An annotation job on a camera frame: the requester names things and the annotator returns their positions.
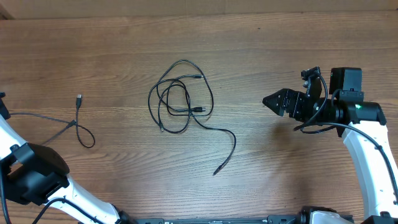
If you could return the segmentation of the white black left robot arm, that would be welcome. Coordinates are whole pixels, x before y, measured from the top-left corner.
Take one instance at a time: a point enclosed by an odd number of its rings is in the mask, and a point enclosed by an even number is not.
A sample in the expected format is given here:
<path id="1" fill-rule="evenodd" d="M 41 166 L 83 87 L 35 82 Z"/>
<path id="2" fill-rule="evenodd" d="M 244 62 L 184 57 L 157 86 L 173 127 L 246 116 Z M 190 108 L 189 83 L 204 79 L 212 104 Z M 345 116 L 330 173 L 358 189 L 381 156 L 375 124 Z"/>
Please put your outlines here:
<path id="1" fill-rule="evenodd" d="M 11 222 L 7 201 L 21 205 L 34 203 L 43 209 L 59 209 L 79 223 L 134 223 L 126 212 L 85 190 L 70 176 L 63 158 L 52 148 L 27 142 L 7 120 L 11 117 L 1 104 L 1 209 L 6 223 Z"/>

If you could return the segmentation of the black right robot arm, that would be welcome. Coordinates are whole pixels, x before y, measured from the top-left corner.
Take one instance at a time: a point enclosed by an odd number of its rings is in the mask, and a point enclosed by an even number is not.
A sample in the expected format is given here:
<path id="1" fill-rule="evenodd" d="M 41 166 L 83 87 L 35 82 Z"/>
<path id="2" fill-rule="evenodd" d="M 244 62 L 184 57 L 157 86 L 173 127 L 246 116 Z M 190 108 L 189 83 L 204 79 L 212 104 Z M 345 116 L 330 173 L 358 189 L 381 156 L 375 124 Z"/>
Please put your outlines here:
<path id="1" fill-rule="evenodd" d="M 362 70 L 332 68 L 325 82 L 319 67 L 301 72 L 305 92 L 283 88 L 263 98 L 275 114 L 285 113 L 305 134 L 337 131 L 353 160 L 365 223 L 397 223 L 397 165 L 388 140 L 386 117 L 375 102 L 364 100 Z"/>

